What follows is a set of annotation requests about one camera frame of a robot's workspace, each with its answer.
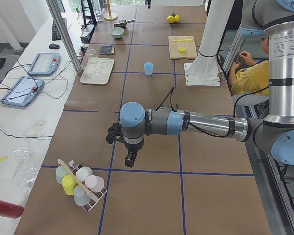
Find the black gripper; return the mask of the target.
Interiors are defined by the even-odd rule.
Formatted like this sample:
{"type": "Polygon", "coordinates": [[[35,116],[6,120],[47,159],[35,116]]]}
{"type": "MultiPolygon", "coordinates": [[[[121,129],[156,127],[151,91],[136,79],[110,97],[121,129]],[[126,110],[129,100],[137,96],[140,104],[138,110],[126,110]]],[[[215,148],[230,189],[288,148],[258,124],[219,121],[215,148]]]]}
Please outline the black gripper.
{"type": "Polygon", "coordinates": [[[124,141],[125,147],[128,150],[128,155],[125,157],[125,166],[133,167],[135,165],[137,151],[139,151],[144,146],[144,137],[138,137],[135,139],[124,137],[124,141]]]}

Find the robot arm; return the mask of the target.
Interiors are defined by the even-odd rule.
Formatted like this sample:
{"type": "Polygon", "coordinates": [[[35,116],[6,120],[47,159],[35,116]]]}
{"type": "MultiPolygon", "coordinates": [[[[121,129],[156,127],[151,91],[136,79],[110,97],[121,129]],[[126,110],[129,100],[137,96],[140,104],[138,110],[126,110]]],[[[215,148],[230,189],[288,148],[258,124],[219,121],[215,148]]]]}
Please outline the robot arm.
{"type": "Polygon", "coordinates": [[[256,62],[242,52],[246,67],[234,62],[228,74],[233,95],[265,92],[269,113],[263,120],[217,117],[159,105],[144,109],[136,102],[120,110],[119,141],[128,149],[127,167],[149,134],[179,135],[192,130],[218,138],[252,140],[274,159],[294,165],[294,0],[245,0],[241,21],[243,35],[260,35],[268,61],[256,62]]]}

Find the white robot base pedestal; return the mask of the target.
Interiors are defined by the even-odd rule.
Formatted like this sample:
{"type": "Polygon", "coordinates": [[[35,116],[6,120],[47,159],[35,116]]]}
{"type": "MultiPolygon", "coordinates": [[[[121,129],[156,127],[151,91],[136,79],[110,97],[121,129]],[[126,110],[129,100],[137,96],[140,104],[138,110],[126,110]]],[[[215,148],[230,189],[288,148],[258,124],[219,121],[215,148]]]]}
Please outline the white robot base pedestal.
{"type": "Polygon", "coordinates": [[[185,63],[187,86],[220,86],[218,49],[232,11],[233,0],[211,1],[197,58],[185,63]]]}

